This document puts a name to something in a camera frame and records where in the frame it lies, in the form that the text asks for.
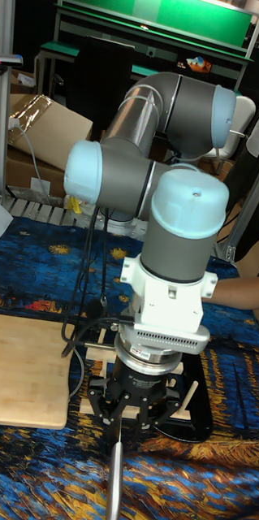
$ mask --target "cardboard box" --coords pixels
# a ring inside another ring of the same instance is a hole
[[[63,188],[63,171],[37,160],[37,168],[42,180],[50,182],[52,197],[65,197]],[[32,179],[37,179],[32,157],[8,146],[6,162],[6,184],[19,188],[31,188]]]
[[[36,157],[64,171],[72,146],[89,139],[93,123],[46,96],[11,94],[10,100],[10,115],[19,120]],[[8,132],[8,144],[30,154],[18,128]]]
[[[33,74],[30,72],[23,72],[19,70],[11,70],[11,93],[12,94],[34,94],[37,91],[36,85],[33,87],[24,85],[18,81],[19,74],[24,74],[29,78],[33,78]]]

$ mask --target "wooden cutting board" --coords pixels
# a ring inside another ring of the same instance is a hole
[[[61,323],[0,315],[0,424],[61,429],[71,356]]]

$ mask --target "person's arm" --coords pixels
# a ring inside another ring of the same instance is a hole
[[[236,309],[259,309],[259,277],[219,280],[212,298],[202,301]]]

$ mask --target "blue patterned fabric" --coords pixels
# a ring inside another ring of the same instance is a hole
[[[85,231],[15,219],[0,239],[0,313],[62,320],[70,300]],[[108,238],[106,290],[111,314],[127,305],[131,288],[119,277],[125,255],[142,244]],[[101,233],[96,232],[88,300],[101,283]],[[210,259],[219,278],[236,269]],[[211,341],[201,356],[214,431],[190,444],[147,432],[132,440],[124,424],[122,520],[222,518],[259,520],[259,331],[251,311],[205,304]],[[72,313],[77,314],[77,305]],[[95,418],[79,414],[88,377],[99,362],[86,362],[84,385],[69,405],[61,431],[0,427],[0,519],[105,518],[109,461],[106,433]],[[71,364],[71,384],[79,368]]]

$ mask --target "green board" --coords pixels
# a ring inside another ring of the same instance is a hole
[[[158,24],[241,47],[251,15],[203,0],[163,0]]]
[[[108,11],[118,12],[122,15],[133,15],[135,0],[80,0],[91,7],[100,7]]]
[[[79,0],[80,4],[133,16],[141,22],[241,47],[251,14],[207,0]]]

